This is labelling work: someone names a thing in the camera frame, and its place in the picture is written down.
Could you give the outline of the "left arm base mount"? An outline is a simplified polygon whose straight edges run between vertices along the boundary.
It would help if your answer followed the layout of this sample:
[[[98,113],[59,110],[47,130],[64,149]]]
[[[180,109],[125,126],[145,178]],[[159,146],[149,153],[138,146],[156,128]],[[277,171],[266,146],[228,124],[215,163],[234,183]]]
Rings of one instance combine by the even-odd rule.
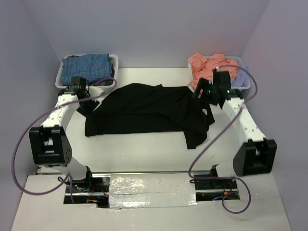
[[[94,174],[88,189],[80,189],[73,185],[73,189],[70,190],[68,183],[64,194],[64,204],[93,204],[99,208],[108,208],[110,178],[110,174]]]

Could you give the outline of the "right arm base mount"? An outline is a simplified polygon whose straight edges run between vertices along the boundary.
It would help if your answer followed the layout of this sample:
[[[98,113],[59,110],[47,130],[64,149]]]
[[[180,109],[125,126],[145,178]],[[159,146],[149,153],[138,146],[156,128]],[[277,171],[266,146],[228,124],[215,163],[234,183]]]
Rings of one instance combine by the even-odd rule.
[[[194,185],[196,201],[221,201],[239,200],[238,188],[235,180],[198,180],[195,177],[190,180]]]

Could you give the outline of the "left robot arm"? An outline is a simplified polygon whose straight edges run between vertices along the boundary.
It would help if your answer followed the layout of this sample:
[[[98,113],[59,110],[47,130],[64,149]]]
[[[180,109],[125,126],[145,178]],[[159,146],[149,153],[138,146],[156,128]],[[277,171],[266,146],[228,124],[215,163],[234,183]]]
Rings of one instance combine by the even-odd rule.
[[[48,113],[46,120],[29,130],[34,163],[56,169],[64,175],[69,174],[84,192],[94,187],[94,179],[90,168],[73,157],[66,129],[75,112],[88,117],[99,105],[97,99],[107,92],[102,88],[91,95],[87,80],[73,77],[69,86],[60,89],[56,106]]]

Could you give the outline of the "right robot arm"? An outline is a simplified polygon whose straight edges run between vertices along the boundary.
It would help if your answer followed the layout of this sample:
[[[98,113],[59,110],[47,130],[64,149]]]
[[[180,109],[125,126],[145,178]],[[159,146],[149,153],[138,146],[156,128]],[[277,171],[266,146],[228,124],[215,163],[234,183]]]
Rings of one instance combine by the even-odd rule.
[[[245,99],[238,89],[231,88],[228,71],[216,67],[212,71],[212,80],[200,79],[193,93],[194,99],[206,99],[212,105],[219,105],[228,116],[229,124],[198,154],[192,166],[200,157],[230,128],[234,127],[240,142],[240,149],[232,160],[235,176],[268,174],[272,171],[277,143],[269,140],[258,128],[250,115],[246,103],[253,96]]]

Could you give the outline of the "black long sleeve shirt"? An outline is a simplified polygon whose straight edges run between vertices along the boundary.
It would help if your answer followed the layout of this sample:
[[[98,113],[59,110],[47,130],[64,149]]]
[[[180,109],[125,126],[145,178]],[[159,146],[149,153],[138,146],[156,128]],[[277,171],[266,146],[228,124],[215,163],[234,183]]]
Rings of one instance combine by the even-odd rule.
[[[133,83],[110,93],[86,118],[85,136],[183,132],[187,149],[207,139],[215,120],[209,103],[187,86]]]

